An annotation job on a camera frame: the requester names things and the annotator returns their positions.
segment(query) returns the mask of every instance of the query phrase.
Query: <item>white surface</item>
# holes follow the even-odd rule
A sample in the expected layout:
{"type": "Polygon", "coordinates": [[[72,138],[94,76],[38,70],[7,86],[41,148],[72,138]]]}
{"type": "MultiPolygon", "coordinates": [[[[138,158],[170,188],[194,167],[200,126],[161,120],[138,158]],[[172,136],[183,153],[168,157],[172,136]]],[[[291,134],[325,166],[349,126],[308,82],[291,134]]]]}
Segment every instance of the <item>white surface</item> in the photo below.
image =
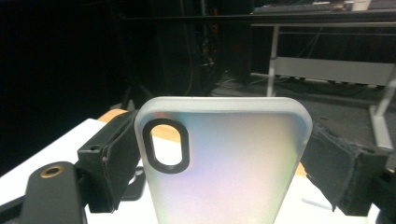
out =
{"type": "Polygon", "coordinates": [[[352,11],[364,11],[370,6],[371,0],[355,0],[352,5],[352,11]]]}
{"type": "MultiPolygon", "coordinates": [[[[77,150],[97,133],[105,124],[87,119],[63,137],[45,147],[30,160],[0,178],[0,204],[23,195],[27,179],[34,170],[54,161],[76,162],[77,150]]],[[[154,208],[146,185],[142,198],[137,202],[123,202],[113,214],[90,214],[86,208],[88,223],[136,223],[155,224],[154,208]]],[[[374,223],[377,209],[372,209],[369,218],[346,217],[340,211],[333,213],[330,204],[308,179],[295,176],[285,201],[276,218],[276,224],[283,223],[374,223]]]]}

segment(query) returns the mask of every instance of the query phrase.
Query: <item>white table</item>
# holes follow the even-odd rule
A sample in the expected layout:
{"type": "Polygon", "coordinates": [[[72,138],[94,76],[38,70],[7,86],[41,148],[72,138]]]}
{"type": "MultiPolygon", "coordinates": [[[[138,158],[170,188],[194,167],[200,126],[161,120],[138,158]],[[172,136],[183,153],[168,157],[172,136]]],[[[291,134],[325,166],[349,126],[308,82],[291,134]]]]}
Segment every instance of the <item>white table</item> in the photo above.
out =
{"type": "MultiPolygon", "coordinates": [[[[21,197],[24,194],[28,177],[34,170],[55,161],[76,162],[77,150],[104,126],[105,123],[102,121],[87,119],[28,161],[0,177],[0,191],[2,192],[0,204],[21,197]]],[[[140,200],[122,202],[119,210],[113,214],[91,214],[88,206],[86,212],[89,223],[157,223],[147,185],[140,200]]],[[[330,203],[321,192],[307,178],[296,175],[276,218],[276,224],[365,224],[374,223],[377,213],[376,207],[372,208],[369,217],[346,217],[339,210],[333,213],[330,203]]]]}

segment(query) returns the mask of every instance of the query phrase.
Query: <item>white desk leg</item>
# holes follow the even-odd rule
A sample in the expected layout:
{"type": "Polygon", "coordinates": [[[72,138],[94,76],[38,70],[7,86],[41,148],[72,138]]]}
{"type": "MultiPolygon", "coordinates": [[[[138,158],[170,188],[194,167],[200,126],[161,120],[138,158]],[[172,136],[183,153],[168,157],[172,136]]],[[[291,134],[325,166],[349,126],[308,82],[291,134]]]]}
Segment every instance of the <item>white desk leg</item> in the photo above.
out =
{"type": "Polygon", "coordinates": [[[389,136],[387,122],[384,114],[396,91],[396,64],[389,77],[389,84],[385,88],[385,94],[378,106],[370,106],[370,117],[373,124],[376,145],[390,151],[393,150],[392,141],[389,136]]]}
{"type": "Polygon", "coordinates": [[[270,69],[268,73],[268,85],[267,85],[267,97],[274,95],[274,79],[275,79],[275,67],[276,67],[276,52],[277,52],[277,40],[279,38],[279,26],[274,26],[273,43],[271,47],[271,59],[270,69]]]}

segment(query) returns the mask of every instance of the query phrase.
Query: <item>camera cutout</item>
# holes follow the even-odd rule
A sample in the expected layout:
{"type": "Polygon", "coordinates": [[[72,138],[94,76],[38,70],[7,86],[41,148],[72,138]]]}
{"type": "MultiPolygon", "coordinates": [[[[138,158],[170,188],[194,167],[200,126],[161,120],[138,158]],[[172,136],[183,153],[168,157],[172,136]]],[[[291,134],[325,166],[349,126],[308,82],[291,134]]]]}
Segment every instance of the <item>camera cutout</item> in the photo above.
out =
{"type": "Polygon", "coordinates": [[[148,163],[157,171],[177,174],[189,166],[189,134],[178,121],[153,119],[143,128],[148,163]]]}

